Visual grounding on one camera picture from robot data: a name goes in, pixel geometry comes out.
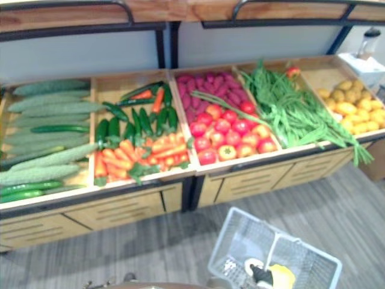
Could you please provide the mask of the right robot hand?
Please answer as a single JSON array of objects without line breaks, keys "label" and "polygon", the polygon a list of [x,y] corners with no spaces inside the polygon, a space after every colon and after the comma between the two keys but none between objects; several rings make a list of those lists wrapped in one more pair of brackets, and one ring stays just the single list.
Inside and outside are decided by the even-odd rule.
[{"label": "right robot hand", "polygon": [[257,288],[273,288],[273,275],[264,267],[261,260],[249,258],[245,261],[244,268]]}]

